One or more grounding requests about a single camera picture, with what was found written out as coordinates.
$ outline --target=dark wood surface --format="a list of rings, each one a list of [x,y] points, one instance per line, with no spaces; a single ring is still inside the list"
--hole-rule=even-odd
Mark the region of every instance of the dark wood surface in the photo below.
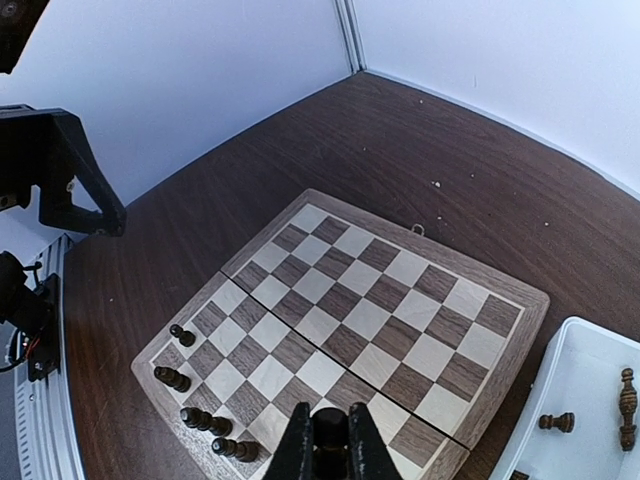
[[[90,480],[202,478],[129,368],[306,188],[551,296],[516,382],[457,479],[486,479],[569,315],[640,340],[640,205],[587,168],[425,93],[359,74],[230,140],[129,207],[126,235],[67,257],[71,393]]]

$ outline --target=wooden chess pawn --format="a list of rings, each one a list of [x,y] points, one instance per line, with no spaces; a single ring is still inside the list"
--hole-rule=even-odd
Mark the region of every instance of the wooden chess pawn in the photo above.
[[[542,415],[538,421],[538,426],[543,430],[551,430],[555,427],[562,433],[573,432],[575,424],[576,416],[571,412],[567,412],[559,417],[554,417],[553,415]]]
[[[171,325],[169,333],[176,337],[183,347],[190,347],[196,343],[196,336],[188,330],[184,330],[180,325]]]
[[[256,442],[235,442],[226,438],[216,438],[211,449],[216,455],[235,458],[244,463],[253,462],[260,452],[260,446]]]
[[[173,368],[156,367],[153,370],[153,376],[180,393],[184,393],[191,388],[191,380],[189,377],[182,375]]]
[[[209,431],[216,437],[226,437],[233,430],[231,420],[214,417],[199,408],[187,407],[180,410],[180,418],[189,428],[197,428],[201,432]]]
[[[620,446],[623,452],[630,452],[636,443],[636,426],[633,416],[638,408],[638,393],[633,388],[633,370],[625,368],[622,371],[622,391],[618,407],[622,414],[622,426],[620,427]]]

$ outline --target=cable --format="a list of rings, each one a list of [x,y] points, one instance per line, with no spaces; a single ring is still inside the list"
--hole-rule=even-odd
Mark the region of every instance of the cable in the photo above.
[[[38,346],[38,343],[40,343],[40,336],[39,335],[37,337],[31,339],[31,341],[29,341],[29,345],[27,345],[27,348],[24,349],[24,351],[22,352],[22,355],[20,356],[20,358],[18,360],[16,360],[15,362],[7,365],[6,367],[1,367],[0,368],[0,373],[10,372],[14,368],[22,365],[31,356],[31,354],[33,353],[33,350]]]

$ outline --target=chess pawn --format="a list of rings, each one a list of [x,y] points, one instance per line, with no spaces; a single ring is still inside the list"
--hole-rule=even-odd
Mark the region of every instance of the chess pawn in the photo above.
[[[551,430],[557,428],[562,433],[571,433],[576,423],[576,416],[567,412],[559,417],[553,415],[542,415],[538,421],[538,426],[543,430]]]
[[[235,442],[226,438],[216,438],[211,444],[211,449],[216,455],[249,463],[258,457],[260,446],[255,442]]]
[[[171,325],[169,333],[176,337],[183,347],[190,347],[196,343],[196,336],[188,330],[184,330],[180,325]]]
[[[197,428],[201,432],[210,431],[216,437],[226,437],[233,430],[231,420],[214,417],[199,408],[187,407],[180,410],[180,418],[189,428]]]
[[[153,376],[174,390],[184,393],[191,388],[191,380],[177,370],[169,367],[156,367]]]
[[[625,368],[622,371],[623,387],[618,403],[623,423],[620,427],[620,446],[623,452],[633,450],[636,443],[636,426],[633,423],[633,416],[638,408],[638,393],[631,382],[633,382],[633,370]]]

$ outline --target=white plastic container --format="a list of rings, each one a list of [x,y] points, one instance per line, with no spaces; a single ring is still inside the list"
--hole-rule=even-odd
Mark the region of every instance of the white plastic container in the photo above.
[[[626,367],[639,374],[634,386],[640,390],[640,343],[578,317],[565,320],[490,480],[509,480],[514,470],[531,480],[640,479],[640,438],[631,452],[620,447]],[[572,433],[538,428],[540,415],[565,412],[575,414]]]

